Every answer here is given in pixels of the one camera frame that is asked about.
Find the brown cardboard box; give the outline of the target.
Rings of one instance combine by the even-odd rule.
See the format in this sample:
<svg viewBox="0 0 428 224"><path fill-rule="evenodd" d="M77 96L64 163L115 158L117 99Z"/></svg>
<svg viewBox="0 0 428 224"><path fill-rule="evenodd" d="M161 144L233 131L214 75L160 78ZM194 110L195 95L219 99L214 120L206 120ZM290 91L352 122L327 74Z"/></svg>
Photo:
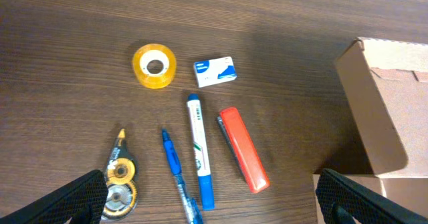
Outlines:
<svg viewBox="0 0 428 224"><path fill-rule="evenodd" d="M347 177L427 216L427 44L358 37L335 61L371 174Z"/></svg>

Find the orange red stapler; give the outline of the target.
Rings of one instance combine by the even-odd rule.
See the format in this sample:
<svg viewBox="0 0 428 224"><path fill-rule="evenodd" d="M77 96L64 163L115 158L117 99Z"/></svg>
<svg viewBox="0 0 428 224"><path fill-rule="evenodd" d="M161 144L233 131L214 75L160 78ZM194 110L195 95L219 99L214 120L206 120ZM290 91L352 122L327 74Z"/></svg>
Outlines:
<svg viewBox="0 0 428 224"><path fill-rule="evenodd" d="M270 180L238 109L228 107L221 110L217 123L235 156L250 191L256 194L267 189L270 186Z"/></svg>

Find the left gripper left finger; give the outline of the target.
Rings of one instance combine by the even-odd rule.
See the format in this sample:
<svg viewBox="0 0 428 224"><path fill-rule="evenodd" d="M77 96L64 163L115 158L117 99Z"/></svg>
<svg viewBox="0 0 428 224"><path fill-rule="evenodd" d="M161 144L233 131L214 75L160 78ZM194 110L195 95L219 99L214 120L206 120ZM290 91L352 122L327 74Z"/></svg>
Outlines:
<svg viewBox="0 0 428 224"><path fill-rule="evenodd" d="M92 170L1 218L2 223L99 223L108 195L104 175Z"/></svg>

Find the white blue staples box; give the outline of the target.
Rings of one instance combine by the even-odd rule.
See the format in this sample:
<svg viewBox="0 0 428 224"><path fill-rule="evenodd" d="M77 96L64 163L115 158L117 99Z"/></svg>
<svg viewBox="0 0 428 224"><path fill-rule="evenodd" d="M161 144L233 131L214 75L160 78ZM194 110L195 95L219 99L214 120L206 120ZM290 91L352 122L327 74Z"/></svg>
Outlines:
<svg viewBox="0 0 428 224"><path fill-rule="evenodd" d="M204 60L193 64L199 88L230 82L237 78L237 72L230 56Z"/></svg>

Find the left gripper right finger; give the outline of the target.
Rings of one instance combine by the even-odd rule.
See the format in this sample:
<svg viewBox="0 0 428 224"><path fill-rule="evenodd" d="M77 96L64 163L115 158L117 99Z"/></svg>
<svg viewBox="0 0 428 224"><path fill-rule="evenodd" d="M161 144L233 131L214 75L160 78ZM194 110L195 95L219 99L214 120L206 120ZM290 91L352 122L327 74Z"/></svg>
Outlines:
<svg viewBox="0 0 428 224"><path fill-rule="evenodd" d="M323 169L315 194L327 224L427 224L427 218L332 170Z"/></svg>

